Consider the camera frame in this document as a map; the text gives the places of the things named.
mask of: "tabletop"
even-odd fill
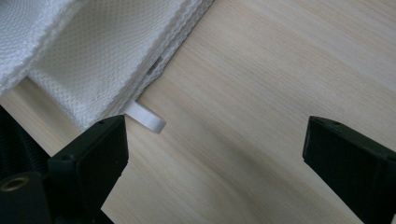
[[[396,1],[216,0],[126,120],[115,223],[361,223],[303,161],[309,116],[396,149]],[[1,105],[53,155],[79,135],[25,79]]]

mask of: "black object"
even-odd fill
[[[97,122],[48,162],[41,152],[25,155],[42,150],[37,144],[20,144],[6,146],[23,148],[20,158],[30,159],[14,156],[0,164],[1,173],[12,174],[0,181],[0,223],[113,223],[101,207],[128,162],[124,116]],[[2,161],[9,158],[0,155]],[[14,165],[20,168],[9,168]]]
[[[304,161],[364,223],[390,223],[396,209],[396,153],[329,119],[311,117]]]

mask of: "white mesh fabric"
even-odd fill
[[[85,1],[0,1],[0,96],[35,65]]]
[[[120,113],[133,94],[137,97],[161,73],[211,2],[91,1],[29,77],[86,129]],[[149,71],[162,54],[160,66]]]

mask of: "white tag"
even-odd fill
[[[125,106],[125,114],[155,133],[160,133],[166,121],[135,101]]]

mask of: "wooden table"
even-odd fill
[[[1,105],[53,155],[79,134],[31,81]],[[116,223],[361,223],[303,162],[310,115],[396,149],[396,1],[216,0],[127,119]]]

